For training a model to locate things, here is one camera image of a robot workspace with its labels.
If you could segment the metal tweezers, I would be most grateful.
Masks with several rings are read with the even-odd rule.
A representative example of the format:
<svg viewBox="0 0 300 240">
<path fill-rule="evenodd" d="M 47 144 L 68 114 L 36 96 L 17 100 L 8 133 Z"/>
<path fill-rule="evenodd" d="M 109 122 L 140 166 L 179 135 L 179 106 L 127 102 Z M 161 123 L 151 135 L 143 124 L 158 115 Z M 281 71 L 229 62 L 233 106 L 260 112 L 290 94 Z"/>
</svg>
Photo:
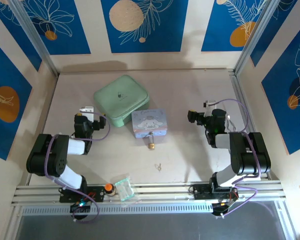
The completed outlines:
<svg viewBox="0 0 300 240">
<path fill-rule="evenodd" d="M 228 114 L 225 115 L 225 127 L 229 133 L 237 131 L 235 124 L 231 120 L 231 116 Z"/>
</svg>

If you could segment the mint green square case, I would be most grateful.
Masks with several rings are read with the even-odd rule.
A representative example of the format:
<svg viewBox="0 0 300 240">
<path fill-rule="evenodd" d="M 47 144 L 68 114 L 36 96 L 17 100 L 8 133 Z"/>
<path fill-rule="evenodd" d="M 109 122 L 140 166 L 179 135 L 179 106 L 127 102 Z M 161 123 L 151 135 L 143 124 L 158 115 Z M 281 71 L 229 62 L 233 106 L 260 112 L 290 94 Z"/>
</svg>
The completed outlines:
<svg viewBox="0 0 300 240">
<path fill-rule="evenodd" d="M 98 110 L 114 127 L 132 120 L 132 112 L 146 110 L 150 96 L 146 89 L 129 75 L 122 75 L 93 94 Z"/>
</svg>

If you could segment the cartoon dog tin box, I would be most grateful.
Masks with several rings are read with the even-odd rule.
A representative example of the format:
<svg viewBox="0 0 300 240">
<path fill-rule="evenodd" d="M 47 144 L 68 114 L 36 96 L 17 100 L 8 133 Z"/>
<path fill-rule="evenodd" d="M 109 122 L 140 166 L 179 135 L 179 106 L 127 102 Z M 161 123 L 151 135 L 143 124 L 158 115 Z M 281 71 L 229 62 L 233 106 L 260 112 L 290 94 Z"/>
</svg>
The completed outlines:
<svg viewBox="0 0 300 240">
<path fill-rule="evenodd" d="M 134 111 L 131 114 L 132 129 L 136 139 L 149 135 L 165 136 L 168 131 L 166 110 L 163 108 Z"/>
</svg>

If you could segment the orange capped small bottle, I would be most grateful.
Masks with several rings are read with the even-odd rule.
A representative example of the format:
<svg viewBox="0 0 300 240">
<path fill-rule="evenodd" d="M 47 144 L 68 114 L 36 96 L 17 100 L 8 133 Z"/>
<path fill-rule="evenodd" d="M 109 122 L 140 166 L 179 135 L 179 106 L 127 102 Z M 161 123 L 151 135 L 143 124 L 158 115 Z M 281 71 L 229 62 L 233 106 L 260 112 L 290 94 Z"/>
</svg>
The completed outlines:
<svg viewBox="0 0 300 240">
<path fill-rule="evenodd" d="M 104 191 L 105 191 L 106 195 L 110 196 L 110 197 L 112 197 L 116 194 L 116 188 L 112 183 L 107 183 L 104 186 Z"/>
</svg>

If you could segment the clear plastic bag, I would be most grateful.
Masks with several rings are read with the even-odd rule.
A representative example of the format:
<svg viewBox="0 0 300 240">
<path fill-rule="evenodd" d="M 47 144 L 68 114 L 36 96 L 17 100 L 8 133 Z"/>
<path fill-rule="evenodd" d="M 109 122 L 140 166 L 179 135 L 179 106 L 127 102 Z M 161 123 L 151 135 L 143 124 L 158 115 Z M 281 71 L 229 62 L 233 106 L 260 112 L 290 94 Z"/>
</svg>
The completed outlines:
<svg viewBox="0 0 300 240">
<path fill-rule="evenodd" d="M 121 202 L 131 200 L 135 197 L 135 191 L 129 177 L 116 182 L 114 186 Z"/>
</svg>

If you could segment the clear plastic wrapper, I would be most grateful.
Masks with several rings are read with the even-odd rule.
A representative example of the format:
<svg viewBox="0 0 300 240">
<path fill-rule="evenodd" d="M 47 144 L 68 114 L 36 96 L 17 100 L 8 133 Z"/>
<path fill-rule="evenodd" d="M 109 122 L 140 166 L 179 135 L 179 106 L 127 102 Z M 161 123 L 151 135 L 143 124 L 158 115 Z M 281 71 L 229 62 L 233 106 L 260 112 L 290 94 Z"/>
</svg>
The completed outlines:
<svg viewBox="0 0 300 240">
<path fill-rule="evenodd" d="M 139 197 L 134 196 L 134 197 L 131 197 L 131 198 L 126 199 L 124 201 L 121 201 L 120 204 L 121 204 L 122 208 L 128 208 L 128 207 L 131 207 L 135 204 L 139 204 L 141 201 L 142 200 Z"/>
</svg>

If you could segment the aluminium side rail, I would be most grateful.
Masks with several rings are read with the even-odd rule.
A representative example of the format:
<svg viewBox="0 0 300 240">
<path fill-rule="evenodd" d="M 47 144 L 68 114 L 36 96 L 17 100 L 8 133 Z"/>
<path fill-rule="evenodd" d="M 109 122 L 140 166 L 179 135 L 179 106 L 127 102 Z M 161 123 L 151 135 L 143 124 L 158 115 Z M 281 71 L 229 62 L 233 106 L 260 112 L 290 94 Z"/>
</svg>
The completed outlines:
<svg viewBox="0 0 300 240">
<path fill-rule="evenodd" d="M 232 102 L 238 108 L 229 114 L 236 127 L 230 134 L 229 150 L 232 170 L 238 176 L 234 183 L 261 180 L 271 170 L 270 156 L 262 134 L 254 128 L 238 78 L 232 74 L 230 79 L 235 95 Z"/>
</svg>

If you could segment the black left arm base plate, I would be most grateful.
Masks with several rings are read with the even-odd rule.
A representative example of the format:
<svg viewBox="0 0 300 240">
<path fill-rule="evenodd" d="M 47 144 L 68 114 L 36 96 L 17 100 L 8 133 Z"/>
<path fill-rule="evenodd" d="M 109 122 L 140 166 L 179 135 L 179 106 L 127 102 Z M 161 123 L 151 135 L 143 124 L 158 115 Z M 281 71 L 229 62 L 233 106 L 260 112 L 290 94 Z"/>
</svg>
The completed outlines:
<svg viewBox="0 0 300 240">
<path fill-rule="evenodd" d="M 60 203 L 76 203 L 81 200 L 84 200 L 85 202 L 89 201 L 88 198 L 85 196 L 82 196 L 79 193 L 73 192 L 71 190 L 65 189 L 63 190 L 61 187 L 58 189 L 60 195 L 59 195 L 59 202 Z M 103 202 L 105 191 L 103 186 L 88 186 L 86 190 L 86 194 L 94 199 L 97 203 Z"/>
</svg>

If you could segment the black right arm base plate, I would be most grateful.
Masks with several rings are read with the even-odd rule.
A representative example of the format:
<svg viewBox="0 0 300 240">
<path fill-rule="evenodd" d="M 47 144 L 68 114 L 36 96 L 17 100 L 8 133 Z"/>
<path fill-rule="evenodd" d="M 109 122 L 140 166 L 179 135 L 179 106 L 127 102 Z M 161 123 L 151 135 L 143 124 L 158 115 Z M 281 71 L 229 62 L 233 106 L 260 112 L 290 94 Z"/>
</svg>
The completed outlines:
<svg viewBox="0 0 300 240">
<path fill-rule="evenodd" d="M 234 200 L 239 198 L 236 188 L 214 187 L 209 184 L 193 184 L 189 192 L 194 195 L 195 200 Z"/>
</svg>

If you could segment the aluminium frame rail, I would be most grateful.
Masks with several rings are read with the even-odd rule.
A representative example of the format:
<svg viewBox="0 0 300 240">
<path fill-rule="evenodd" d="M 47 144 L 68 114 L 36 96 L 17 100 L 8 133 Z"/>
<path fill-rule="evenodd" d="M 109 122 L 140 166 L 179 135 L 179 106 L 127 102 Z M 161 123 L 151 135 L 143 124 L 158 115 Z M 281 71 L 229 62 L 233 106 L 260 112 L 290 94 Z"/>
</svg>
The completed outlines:
<svg viewBox="0 0 300 240">
<path fill-rule="evenodd" d="M 193 202 L 194 196 L 189 193 L 192 183 L 175 184 L 136 184 L 135 194 L 142 203 L 183 203 Z M 251 197 L 256 189 L 258 193 L 253 201 L 284 201 L 286 194 L 279 180 L 252 181 L 238 187 L 239 201 Z M 56 185 L 17 186 L 12 197 L 13 206 L 59 205 L 60 193 Z"/>
</svg>

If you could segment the aluminium corner post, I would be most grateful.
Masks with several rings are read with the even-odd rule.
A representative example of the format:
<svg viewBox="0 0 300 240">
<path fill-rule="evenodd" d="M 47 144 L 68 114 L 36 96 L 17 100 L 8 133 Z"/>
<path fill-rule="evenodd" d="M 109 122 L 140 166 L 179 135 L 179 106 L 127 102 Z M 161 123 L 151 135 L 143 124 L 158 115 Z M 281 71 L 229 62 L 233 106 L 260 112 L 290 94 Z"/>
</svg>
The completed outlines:
<svg viewBox="0 0 300 240">
<path fill-rule="evenodd" d="M 264 9 L 262 10 L 259 19 L 257 20 L 246 45 L 244 46 L 240 57 L 233 68 L 234 76 L 238 76 L 244 68 L 247 60 L 250 58 L 252 51 L 262 36 L 266 26 L 268 25 L 273 13 L 275 12 L 280 0 L 267 0 Z"/>
<path fill-rule="evenodd" d="M 47 65 L 50 72 L 56 77 L 59 77 L 59 72 L 55 67 L 49 51 L 47 50 L 44 42 L 42 41 L 39 33 L 37 32 L 35 26 L 32 23 L 29 15 L 27 14 L 25 8 L 23 7 L 22 3 L 19 0 L 7 0 L 8 5 L 13 12 L 14 16 L 18 20 L 19 24 L 21 25 L 23 31 L 27 35 L 28 39 L 30 40 L 31 44 L 39 54 L 42 61 Z"/>
</svg>

